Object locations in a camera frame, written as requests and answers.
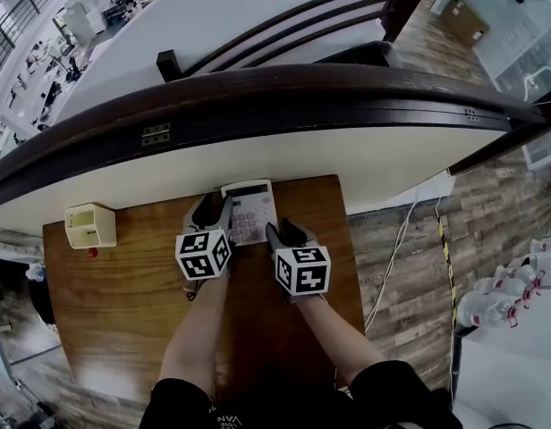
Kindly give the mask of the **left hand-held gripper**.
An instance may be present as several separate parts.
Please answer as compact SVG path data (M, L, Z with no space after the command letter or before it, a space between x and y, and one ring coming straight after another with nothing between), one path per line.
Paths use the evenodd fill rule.
M229 274L229 261L232 249L224 229L229 229L233 218L233 199L224 198L220 216L216 222L218 229L205 230L211 216L213 194L199 198L182 220L184 231L176 237L175 258L187 283L184 286L186 297L193 301L203 283Z

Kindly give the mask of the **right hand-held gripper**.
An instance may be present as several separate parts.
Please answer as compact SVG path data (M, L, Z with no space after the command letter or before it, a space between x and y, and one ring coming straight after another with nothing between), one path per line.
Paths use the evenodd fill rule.
M267 223L265 234L273 261L273 277L286 303L297 298L323 298L328 292L331 257L327 247L318 242L316 234L288 218L281 222L281 240L278 229Z

